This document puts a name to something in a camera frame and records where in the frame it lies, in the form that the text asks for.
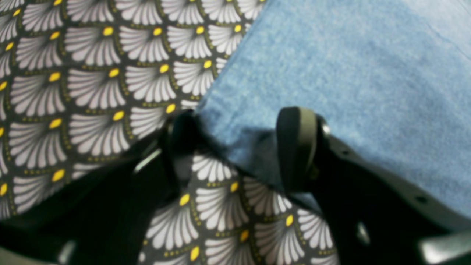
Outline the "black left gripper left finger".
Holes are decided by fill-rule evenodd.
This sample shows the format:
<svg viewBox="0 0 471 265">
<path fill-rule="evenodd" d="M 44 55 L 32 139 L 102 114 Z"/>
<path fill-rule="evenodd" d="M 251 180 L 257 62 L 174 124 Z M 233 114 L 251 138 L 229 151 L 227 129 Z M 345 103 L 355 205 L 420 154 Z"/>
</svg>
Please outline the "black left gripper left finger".
<svg viewBox="0 0 471 265">
<path fill-rule="evenodd" d="M 56 265 L 134 265 L 152 216 L 191 178 L 193 110 L 172 114 L 116 162 L 1 221 L 1 247 Z"/>
</svg>

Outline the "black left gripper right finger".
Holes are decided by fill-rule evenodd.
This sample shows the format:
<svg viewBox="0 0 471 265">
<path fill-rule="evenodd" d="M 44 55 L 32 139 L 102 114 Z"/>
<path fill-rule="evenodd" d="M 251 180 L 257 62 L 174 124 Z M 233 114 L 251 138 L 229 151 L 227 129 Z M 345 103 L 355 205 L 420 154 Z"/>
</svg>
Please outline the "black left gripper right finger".
<svg viewBox="0 0 471 265">
<path fill-rule="evenodd" d="M 284 192 L 313 196 L 342 265 L 470 264 L 470 219 L 360 158 L 322 116 L 282 108 L 276 140 Z"/>
</svg>

